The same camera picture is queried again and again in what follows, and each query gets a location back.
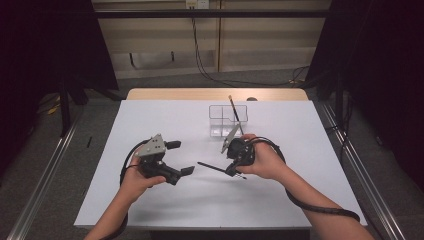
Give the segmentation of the black stand post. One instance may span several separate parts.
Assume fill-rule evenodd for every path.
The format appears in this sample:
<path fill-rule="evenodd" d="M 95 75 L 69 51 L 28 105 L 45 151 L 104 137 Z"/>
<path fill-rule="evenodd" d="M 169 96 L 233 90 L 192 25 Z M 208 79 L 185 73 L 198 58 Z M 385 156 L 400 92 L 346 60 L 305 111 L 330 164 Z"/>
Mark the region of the black stand post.
<path fill-rule="evenodd" d="M 71 127 L 71 116 L 69 110 L 69 99 L 64 79 L 59 81 L 59 97 L 60 97 L 60 108 L 61 108 L 61 119 L 62 119 L 62 131 L 61 137 L 64 137 Z"/>

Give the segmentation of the black horizontal metal bar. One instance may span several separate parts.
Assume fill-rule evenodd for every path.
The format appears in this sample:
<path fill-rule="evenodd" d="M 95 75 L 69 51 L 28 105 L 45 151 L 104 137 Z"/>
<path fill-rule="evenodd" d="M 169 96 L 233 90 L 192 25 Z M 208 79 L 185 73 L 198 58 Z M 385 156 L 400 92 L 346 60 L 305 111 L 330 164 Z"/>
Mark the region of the black horizontal metal bar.
<path fill-rule="evenodd" d="M 325 18 L 328 10 L 100 10 L 97 18 Z"/>

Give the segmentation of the person's left hand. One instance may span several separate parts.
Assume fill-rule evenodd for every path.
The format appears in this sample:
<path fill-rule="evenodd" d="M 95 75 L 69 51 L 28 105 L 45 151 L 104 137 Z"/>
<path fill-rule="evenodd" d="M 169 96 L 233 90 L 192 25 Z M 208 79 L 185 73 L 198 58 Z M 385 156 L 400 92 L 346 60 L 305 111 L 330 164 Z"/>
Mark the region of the person's left hand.
<path fill-rule="evenodd" d="M 117 198 L 121 203 L 134 203 L 148 188 L 164 183 L 163 176 L 146 178 L 138 170 L 140 159 L 133 157 L 126 168 L 123 182 L 117 193 Z"/>

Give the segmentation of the orange-tipped pen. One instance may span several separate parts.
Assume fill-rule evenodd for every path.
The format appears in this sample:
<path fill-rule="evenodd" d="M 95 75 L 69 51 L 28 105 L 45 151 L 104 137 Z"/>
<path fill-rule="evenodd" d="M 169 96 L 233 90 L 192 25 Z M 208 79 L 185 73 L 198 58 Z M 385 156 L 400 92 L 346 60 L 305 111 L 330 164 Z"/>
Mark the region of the orange-tipped pen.
<path fill-rule="evenodd" d="M 230 101 L 230 104 L 231 104 L 231 107 L 232 107 L 232 110 L 233 110 L 233 113 L 234 113 L 235 119 L 236 119 L 236 120 L 237 120 L 237 122 L 238 122 L 238 125 L 239 125 L 239 128 L 240 128 L 241 135 L 244 135 L 244 131 L 243 131 L 243 129 L 242 129 L 241 121 L 240 121 L 240 119 L 239 119 L 239 116 L 238 116 L 238 113 L 237 113 L 237 110 L 236 110 L 235 104 L 234 104 L 234 102 L 233 102 L 232 96 L 231 96 L 231 95 L 228 95 L 228 99 L 229 99 L 229 101 Z"/>

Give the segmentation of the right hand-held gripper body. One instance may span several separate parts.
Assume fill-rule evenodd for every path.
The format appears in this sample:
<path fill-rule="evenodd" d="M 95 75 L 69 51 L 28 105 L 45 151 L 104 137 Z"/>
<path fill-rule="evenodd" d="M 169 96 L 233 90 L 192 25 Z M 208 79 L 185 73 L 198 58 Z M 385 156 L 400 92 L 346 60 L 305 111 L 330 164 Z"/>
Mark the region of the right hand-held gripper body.
<path fill-rule="evenodd" d="M 228 169 L 236 169 L 238 166 L 249 166 L 254 163 L 255 154 L 253 146 L 247 141 L 236 136 L 241 128 L 237 124 L 225 137 L 221 152 L 226 152 L 228 159 L 232 159 L 232 163 Z"/>

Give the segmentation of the white wall socket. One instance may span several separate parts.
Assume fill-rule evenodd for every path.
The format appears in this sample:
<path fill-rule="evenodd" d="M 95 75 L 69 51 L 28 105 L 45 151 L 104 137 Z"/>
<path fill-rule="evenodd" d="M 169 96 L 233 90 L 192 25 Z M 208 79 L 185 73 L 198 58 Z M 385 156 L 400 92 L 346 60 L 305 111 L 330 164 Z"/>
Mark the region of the white wall socket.
<path fill-rule="evenodd" d="M 210 7 L 209 0 L 185 0 L 187 9 L 208 9 Z"/>

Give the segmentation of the person's right hand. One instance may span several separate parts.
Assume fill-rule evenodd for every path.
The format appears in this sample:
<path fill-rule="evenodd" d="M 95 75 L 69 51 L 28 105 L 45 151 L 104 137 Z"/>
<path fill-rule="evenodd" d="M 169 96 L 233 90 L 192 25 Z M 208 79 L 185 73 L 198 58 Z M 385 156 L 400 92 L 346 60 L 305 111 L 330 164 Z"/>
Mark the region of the person's right hand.
<path fill-rule="evenodd" d="M 283 184 L 287 165 L 278 154 L 266 143 L 254 143 L 255 160 L 252 165 L 238 166 L 237 170 L 244 174 L 255 174 L 264 179 L 276 180 Z"/>

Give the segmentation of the metal floor rail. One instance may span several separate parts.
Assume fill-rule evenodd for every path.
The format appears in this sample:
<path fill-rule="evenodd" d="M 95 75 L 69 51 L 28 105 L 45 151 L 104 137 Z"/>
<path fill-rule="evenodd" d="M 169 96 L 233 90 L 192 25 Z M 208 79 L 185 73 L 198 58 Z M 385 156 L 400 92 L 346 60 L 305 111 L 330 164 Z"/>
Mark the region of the metal floor rail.
<path fill-rule="evenodd" d="M 385 232 L 387 233 L 388 238 L 390 240 L 406 240 L 397 220 L 371 179 L 354 145 L 348 138 L 345 131 L 341 128 L 341 124 L 336 122 L 335 111 L 329 103 L 323 103 L 322 109 L 331 124 L 331 127 L 335 130 L 335 135 L 341 144 L 342 152 L 346 155 L 348 162 L 351 164 L 356 176 L 358 177 L 358 180 Z"/>
<path fill-rule="evenodd" d="M 10 218 L 5 240 L 25 240 L 54 175 L 73 138 L 83 109 L 71 114 L 68 130 L 62 130 L 62 115 L 41 115 L 23 150 L 7 172 L 0 207 Z"/>

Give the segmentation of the clear plastic organizer box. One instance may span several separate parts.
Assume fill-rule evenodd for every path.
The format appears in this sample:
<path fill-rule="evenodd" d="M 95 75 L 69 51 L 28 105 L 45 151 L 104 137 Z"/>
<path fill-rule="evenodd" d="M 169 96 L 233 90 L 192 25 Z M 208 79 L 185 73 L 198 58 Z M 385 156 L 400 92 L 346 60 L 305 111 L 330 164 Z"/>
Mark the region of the clear plastic organizer box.
<path fill-rule="evenodd" d="M 246 105 L 235 105 L 242 129 L 249 120 L 248 108 Z M 209 123 L 211 137 L 225 137 L 238 124 L 235 119 L 231 105 L 210 105 L 209 106 Z"/>

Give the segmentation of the white table cover sheet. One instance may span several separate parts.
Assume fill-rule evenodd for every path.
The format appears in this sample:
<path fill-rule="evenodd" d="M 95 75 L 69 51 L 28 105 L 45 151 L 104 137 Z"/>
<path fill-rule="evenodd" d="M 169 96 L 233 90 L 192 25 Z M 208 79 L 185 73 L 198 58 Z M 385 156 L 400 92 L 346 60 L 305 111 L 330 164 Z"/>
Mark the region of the white table cover sheet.
<path fill-rule="evenodd" d="M 149 230 L 288 229 L 309 225 L 284 188 L 249 175 L 230 177 L 197 162 L 225 168 L 223 140 L 210 136 L 209 101 L 126 100 L 121 103 L 91 185 L 74 222 L 89 228 L 100 218 L 119 187 L 130 150 L 156 134 L 181 141 L 166 153 L 176 169 L 195 166 L 176 185 L 160 184 L 129 210 L 131 227 Z M 245 132 L 263 136 L 283 152 L 288 166 L 345 209 L 361 211 L 325 128 L 310 101 L 245 101 Z"/>

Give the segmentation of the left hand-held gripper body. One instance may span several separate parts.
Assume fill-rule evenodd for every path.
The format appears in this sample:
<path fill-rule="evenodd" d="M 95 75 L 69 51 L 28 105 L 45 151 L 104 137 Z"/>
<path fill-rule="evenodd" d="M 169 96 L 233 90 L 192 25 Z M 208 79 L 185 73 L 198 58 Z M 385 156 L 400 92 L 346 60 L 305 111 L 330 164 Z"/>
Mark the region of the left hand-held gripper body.
<path fill-rule="evenodd" d="M 163 176 L 166 182 L 176 185 L 182 177 L 181 172 L 166 165 L 163 161 L 166 151 L 165 142 L 161 134 L 157 134 L 135 153 L 140 159 L 139 171 L 146 177 Z"/>

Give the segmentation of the dark curtain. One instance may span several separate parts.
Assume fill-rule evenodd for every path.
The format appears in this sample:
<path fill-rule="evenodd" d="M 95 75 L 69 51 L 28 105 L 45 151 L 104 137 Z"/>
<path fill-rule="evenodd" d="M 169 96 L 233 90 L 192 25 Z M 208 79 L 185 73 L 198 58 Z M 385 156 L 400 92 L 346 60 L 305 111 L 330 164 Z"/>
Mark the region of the dark curtain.
<path fill-rule="evenodd" d="M 347 90 L 424 190 L 424 0 L 331 0 L 306 77 Z"/>
<path fill-rule="evenodd" d="M 0 0 L 0 176 L 26 141 L 42 97 L 118 88 L 92 0 Z"/>

